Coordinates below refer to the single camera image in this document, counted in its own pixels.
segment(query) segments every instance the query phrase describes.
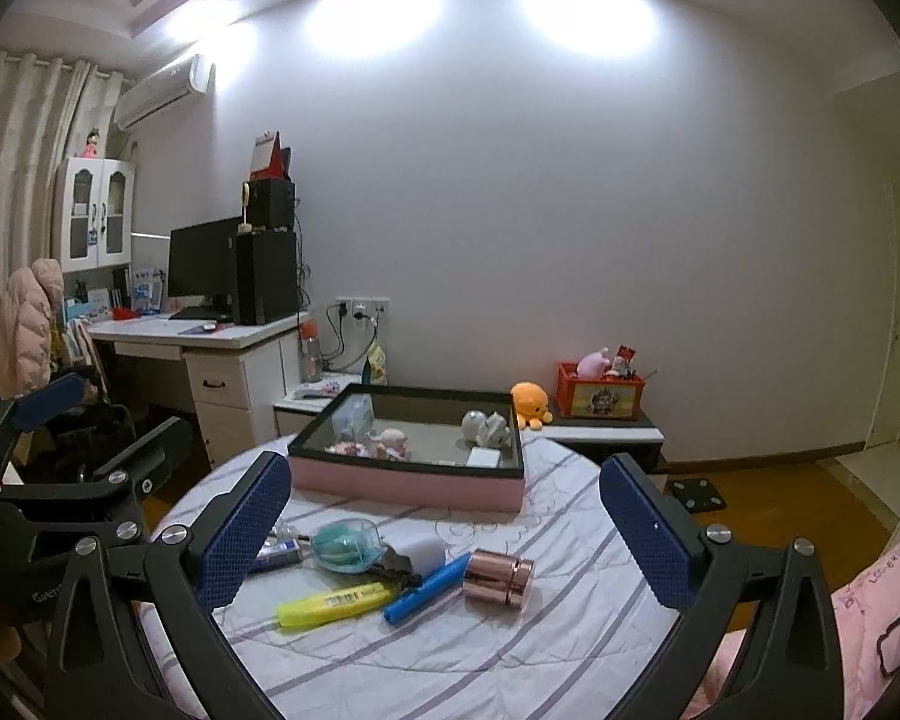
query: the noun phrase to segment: striped tablecloth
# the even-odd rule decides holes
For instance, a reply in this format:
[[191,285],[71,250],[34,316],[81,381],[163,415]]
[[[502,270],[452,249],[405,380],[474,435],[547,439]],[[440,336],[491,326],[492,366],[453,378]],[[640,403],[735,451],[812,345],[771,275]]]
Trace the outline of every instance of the striped tablecloth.
[[[529,432],[522,435],[527,492],[522,512],[474,514],[344,500],[294,490],[281,520],[303,533],[342,517],[366,517],[386,536],[433,530],[448,558],[484,548],[536,563],[523,610],[450,593],[393,628],[379,613],[309,632],[282,632],[280,603],[344,583],[310,565],[248,578],[214,616],[250,674],[288,718],[604,718],[650,661],[677,618],[653,597],[600,503],[595,464]],[[287,439],[216,469],[159,529],[191,524],[230,490],[260,451],[286,454]],[[206,716],[150,605],[146,635],[176,702]]]

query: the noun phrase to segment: copper container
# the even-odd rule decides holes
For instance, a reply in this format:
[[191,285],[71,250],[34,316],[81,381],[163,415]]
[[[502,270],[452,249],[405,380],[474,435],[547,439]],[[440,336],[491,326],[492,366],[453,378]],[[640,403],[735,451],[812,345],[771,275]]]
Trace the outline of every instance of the copper container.
[[533,561],[478,549],[463,574],[463,594],[521,608],[530,594]]

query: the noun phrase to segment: beige curtain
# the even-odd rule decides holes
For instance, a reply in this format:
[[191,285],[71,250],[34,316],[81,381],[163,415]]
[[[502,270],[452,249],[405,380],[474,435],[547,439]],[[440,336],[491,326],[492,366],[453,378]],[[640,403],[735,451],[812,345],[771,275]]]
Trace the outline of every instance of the beige curtain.
[[0,295],[12,271],[50,256],[56,169],[92,127],[106,153],[123,80],[89,62],[0,52]]

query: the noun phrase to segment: pink box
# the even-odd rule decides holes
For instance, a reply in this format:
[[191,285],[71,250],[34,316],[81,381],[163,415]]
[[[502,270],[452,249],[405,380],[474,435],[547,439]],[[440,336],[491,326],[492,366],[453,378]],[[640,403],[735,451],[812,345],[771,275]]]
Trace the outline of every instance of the pink box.
[[524,479],[448,476],[384,467],[348,466],[290,456],[293,486],[383,503],[465,512],[519,512]]
[[[471,410],[499,413],[509,426],[496,467],[467,465],[472,445],[461,420]],[[340,442],[366,449],[384,429],[404,434],[405,460],[326,451]],[[523,506],[523,452],[508,392],[350,385],[290,443],[288,455],[293,486],[302,490],[471,512]]]

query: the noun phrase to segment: white cap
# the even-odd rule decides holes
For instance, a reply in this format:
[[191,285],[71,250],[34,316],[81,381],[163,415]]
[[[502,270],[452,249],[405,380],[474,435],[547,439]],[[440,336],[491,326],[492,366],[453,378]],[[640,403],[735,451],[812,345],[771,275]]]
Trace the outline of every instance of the white cap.
[[397,555],[409,559],[413,573],[423,579],[446,564],[446,545],[435,533],[396,533],[392,538],[388,536],[386,544],[394,548]]

